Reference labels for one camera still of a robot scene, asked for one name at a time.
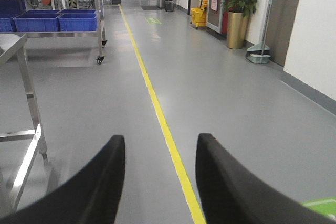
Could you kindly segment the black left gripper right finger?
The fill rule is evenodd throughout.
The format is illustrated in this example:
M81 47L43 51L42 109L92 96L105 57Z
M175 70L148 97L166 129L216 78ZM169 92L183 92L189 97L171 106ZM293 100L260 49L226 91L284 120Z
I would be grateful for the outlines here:
M197 190L207 223L335 223L274 189L210 133L200 133Z

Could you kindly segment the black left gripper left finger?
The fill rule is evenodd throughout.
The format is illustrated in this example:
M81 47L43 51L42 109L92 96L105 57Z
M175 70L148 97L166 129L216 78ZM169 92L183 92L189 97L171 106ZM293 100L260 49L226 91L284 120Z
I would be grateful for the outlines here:
M1 223L114 223L125 178L125 140L114 135L74 177Z

